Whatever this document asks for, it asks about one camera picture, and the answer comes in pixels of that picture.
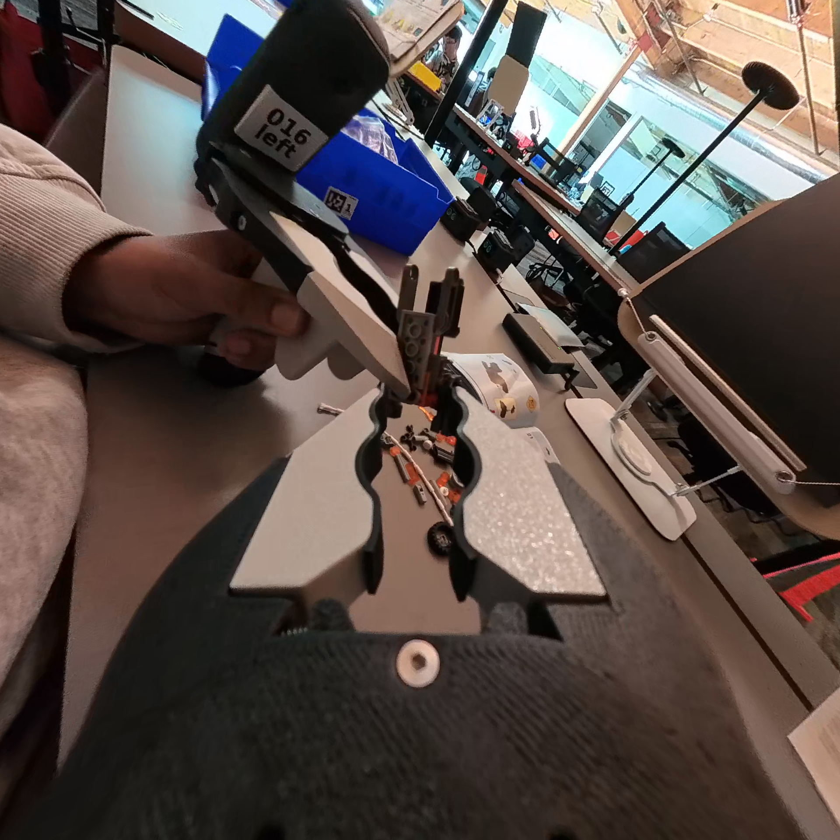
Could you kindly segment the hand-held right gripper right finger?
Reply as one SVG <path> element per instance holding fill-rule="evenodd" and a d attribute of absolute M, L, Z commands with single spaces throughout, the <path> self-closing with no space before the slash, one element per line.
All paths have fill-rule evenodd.
<path fill-rule="evenodd" d="M 455 597 L 477 603 L 607 602 L 560 487 L 560 467 L 464 387 L 448 399 L 455 476 L 448 573 Z"/>

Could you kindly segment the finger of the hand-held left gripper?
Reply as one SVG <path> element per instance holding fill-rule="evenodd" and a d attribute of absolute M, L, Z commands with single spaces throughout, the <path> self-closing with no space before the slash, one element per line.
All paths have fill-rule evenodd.
<path fill-rule="evenodd" d="M 398 300 L 392 283 L 352 239 L 334 234 L 321 239 L 278 212 L 270 211 L 269 217 L 284 242 L 309 266 L 308 273 L 320 278 L 322 287 L 370 311 L 386 327 L 397 326 Z"/>
<path fill-rule="evenodd" d="M 298 380 L 326 361 L 337 379 L 349 381 L 364 371 L 401 398 L 410 396 L 395 333 L 373 312 L 363 295 L 341 274 L 311 270 L 297 292 L 307 313 L 306 331 L 279 339 L 275 365 L 288 380 Z"/>

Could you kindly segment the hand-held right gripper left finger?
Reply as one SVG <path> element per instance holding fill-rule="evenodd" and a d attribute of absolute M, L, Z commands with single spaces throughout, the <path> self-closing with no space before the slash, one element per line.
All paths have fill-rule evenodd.
<path fill-rule="evenodd" d="M 372 481 L 382 468 L 383 396 L 383 387 L 368 391 L 283 462 L 232 593 L 278 595 L 305 610 L 376 593 L 384 541 Z"/>

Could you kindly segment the dark grey lego model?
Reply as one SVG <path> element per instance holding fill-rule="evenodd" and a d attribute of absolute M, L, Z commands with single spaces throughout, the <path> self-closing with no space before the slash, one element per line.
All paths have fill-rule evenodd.
<path fill-rule="evenodd" d="M 397 304 L 397 344 L 409 385 L 405 403 L 435 410 L 438 427 L 462 376 L 443 352 L 446 339 L 459 335 L 465 282 L 459 270 L 449 267 L 441 281 L 428 287 L 424 311 L 414 308 L 419 269 L 406 265 Z"/>

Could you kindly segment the person's left forearm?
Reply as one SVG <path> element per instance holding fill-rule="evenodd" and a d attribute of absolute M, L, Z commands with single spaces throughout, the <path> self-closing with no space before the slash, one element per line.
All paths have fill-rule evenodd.
<path fill-rule="evenodd" d="M 1 328 L 3 333 L 94 353 L 140 345 L 119 332 L 69 327 L 63 296 L 70 273 L 89 252 L 148 236 L 109 215 L 78 173 L 46 148 L 1 127 Z"/>

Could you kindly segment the pile of loose lego pieces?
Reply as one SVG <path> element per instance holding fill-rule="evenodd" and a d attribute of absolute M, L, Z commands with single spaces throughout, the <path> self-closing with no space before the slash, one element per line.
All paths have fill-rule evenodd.
<path fill-rule="evenodd" d="M 426 541 L 439 559 L 447 558 L 455 545 L 454 511 L 464 489 L 454 470 L 455 442 L 453 436 L 413 425 L 406 425 L 400 437 L 381 435 L 382 448 L 417 505 L 437 511 L 438 520 L 427 530 Z"/>

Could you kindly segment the lego instruction booklet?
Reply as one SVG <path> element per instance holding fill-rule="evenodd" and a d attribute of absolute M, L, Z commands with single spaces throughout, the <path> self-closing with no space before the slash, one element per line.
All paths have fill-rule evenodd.
<path fill-rule="evenodd" d="M 536 425 L 538 389 L 516 361 L 504 353 L 449 353 L 448 359 L 482 405 L 502 422 L 511 428 Z"/>

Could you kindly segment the person's left hand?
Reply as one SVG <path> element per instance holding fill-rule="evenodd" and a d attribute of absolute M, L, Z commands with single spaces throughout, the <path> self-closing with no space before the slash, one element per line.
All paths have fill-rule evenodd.
<path fill-rule="evenodd" d="M 132 236 L 84 255 L 66 283 L 68 327 L 90 336 L 119 334 L 173 347 L 205 345 L 221 319 L 234 327 L 217 353 L 245 370 L 264 371 L 279 338 L 306 332 L 308 315 L 288 292 L 253 275 L 261 254 L 236 232 Z"/>

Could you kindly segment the blue plastic bin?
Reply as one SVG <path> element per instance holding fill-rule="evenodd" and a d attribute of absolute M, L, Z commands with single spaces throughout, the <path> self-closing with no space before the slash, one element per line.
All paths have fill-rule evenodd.
<path fill-rule="evenodd" d="M 361 112 L 388 122 L 378 112 Z M 297 182 L 352 234 L 410 256 L 455 196 L 413 139 L 396 143 L 400 164 L 340 133 L 297 174 Z"/>

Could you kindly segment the clear plastic bag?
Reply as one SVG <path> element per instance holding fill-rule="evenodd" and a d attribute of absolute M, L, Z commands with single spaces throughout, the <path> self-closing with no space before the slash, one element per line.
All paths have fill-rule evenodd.
<path fill-rule="evenodd" d="M 380 117 L 358 112 L 342 127 L 341 132 L 365 149 L 380 155 L 389 162 L 399 165 L 397 141 L 403 138 L 392 129 L 390 123 Z"/>

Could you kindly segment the white desk lamp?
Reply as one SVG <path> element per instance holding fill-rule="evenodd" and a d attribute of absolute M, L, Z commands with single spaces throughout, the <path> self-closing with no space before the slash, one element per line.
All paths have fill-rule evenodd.
<path fill-rule="evenodd" d="M 693 486 L 679 484 L 628 426 L 631 406 L 656 376 L 734 458 L 736 464 L 725 477 L 744 471 L 763 489 L 789 495 L 796 484 L 795 467 L 748 430 L 692 373 L 665 338 L 665 324 L 659 318 L 654 321 L 658 328 L 642 332 L 637 339 L 651 368 L 620 406 L 613 407 L 600 398 L 576 397 L 565 403 L 565 409 L 654 529 L 665 539 L 676 541 L 697 519 L 688 495 L 709 485 L 711 479 Z"/>

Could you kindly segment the flat printed cardboard box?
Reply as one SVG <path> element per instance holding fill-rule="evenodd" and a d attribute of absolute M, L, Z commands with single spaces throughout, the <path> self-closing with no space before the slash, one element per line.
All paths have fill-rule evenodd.
<path fill-rule="evenodd" d="M 404 55 L 428 49 L 462 18 L 461 1 L 386 1 L 374 15 L 393 63 Z"/>

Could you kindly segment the small black box device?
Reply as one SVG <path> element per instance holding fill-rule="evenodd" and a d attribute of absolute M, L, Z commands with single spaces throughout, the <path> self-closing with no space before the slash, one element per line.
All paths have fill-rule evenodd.
<path fill-rule="evenodd" d="M 439 223 L 461 244 L 466 244 L 474 234 L 487 227 L 494 214 L 494 208 L 476 209 L 463 198 L 454 199 L 439 218 Z"/>
<path fill-rule="evenodd" d="M 501 274 L 518 264 L 534 246 L 533 236 L 524 227 L 514 227 L 510 232 L 492 227 L 478 247 L 476 259 L 488 274 Z"/>

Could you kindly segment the black pillar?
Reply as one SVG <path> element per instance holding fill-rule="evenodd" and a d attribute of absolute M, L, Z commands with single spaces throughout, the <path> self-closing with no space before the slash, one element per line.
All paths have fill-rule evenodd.
<path fill-rule="evenodd" d="M 497 26 L 507 4 L 507 1 L 489 1 L 487 3 L 474 37 L 467 48 L 465 57 L 461 60 L 455 77 L 450 83 L 425 132 L 424 140 L 430 148 L 434 147 L 434 144 L 438 140 L 448 116 L 456 105 L 460 92 L 467 83 L 469 73 L 474 69 L 482 50 L 485 48 L 489 37 Z"/>

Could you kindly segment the black flat power adapter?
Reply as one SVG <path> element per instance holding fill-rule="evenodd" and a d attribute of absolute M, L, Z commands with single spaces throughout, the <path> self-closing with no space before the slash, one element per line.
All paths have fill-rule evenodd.
<path fill-rule="evenodd" d="M 566 391 L 574 389 L 580 371 L 571 351 L 582 351 L 584 344 L 565 322 L 549 309 L 525 305 L 508 313 L 501 326 L 520 354 L 541 374 L 558 375 Z"/>

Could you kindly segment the long wooden desk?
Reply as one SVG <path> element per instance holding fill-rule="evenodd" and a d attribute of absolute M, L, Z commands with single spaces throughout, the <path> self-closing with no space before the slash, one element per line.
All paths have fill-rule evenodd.
<path fill-rule="evenodd" d="M 582 209 L 579 203 L 515 160 L 460 106 L 454 106 L 445 127 L 455 137 L 451 172 L 455 172 L 462 152 L 472 153 L 487 168 L 490 183 L 497 183 L 499 192 L 510 195 L 517 203 L 522 222 L 536 228 L 535 238 L 552 229 L 613 289 L 635 291 L 638 288 L 638 282 L 608 253 L 602 241 L 590 235 L 576 220 Z"/>

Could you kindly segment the person's grey sweatshirt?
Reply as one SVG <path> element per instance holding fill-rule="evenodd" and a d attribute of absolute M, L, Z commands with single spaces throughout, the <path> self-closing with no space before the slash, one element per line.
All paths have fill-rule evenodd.
<path fill-rule="evenodd" d="M 40 626 L 79 512 L 88 418 L 78 373 L 1 341 L 1 733 L 49 658 Z"/>

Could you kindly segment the red and black chair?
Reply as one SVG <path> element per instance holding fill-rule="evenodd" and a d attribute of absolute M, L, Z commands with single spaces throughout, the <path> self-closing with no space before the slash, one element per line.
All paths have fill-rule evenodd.
<path fill-rule="evenodd" d="M 807 606 L 839 585 L 839 552 L 819 549 L 815 556 L 778 554 L 764 560 L 751 559 L 752 567 L 782 602 L 804 623 L 814 620 Z"/>

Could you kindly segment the black office chair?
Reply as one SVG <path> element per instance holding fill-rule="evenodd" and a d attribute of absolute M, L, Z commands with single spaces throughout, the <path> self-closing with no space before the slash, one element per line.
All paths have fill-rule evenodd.
<path fill-rule="evenodd" d="M 636 282 L 656 276 L 690 252 L 664 222 L 658 223 L 631 248 L 617 257 L 617 264 Z"/>

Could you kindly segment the short black floor lamp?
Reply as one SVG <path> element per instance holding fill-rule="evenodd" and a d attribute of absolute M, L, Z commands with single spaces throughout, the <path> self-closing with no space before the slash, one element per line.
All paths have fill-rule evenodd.
<path fill-rule="evenodd" d="M 686 150 L 678 142 L 665 136 L 659 143 L 655 160 L 633 189 L 631 209 L 634 221 L 644 216 L 653 204 L 676 182 L 684 169 Z"/>

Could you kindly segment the tall black floor lamp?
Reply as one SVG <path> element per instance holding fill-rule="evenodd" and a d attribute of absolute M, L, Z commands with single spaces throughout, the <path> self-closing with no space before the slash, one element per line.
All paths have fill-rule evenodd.
<path fill-rule="evenodd" d="M 680 187 L 705 163 L 710 154 L 717 150 L 723 141 L 753 112 L 762 102 L 771 109 L 781 112 L 792 110 L 799 102 L 800 95 L 793 82 L 776 68 L 759 60 L 748 62 L 741 70 L 743 85 L 752 93 L 751 99 L 725 125 L 718 135 L 709 142 L 708 146 L 698 153 L 684 171 L 682 171 L 670 186 L 653 202 L 650 208 L 620 237 L 610 248 L 611 256 L 618 256 L 630 237 L 640 229 L 660 207 L 674 195 Z"/>

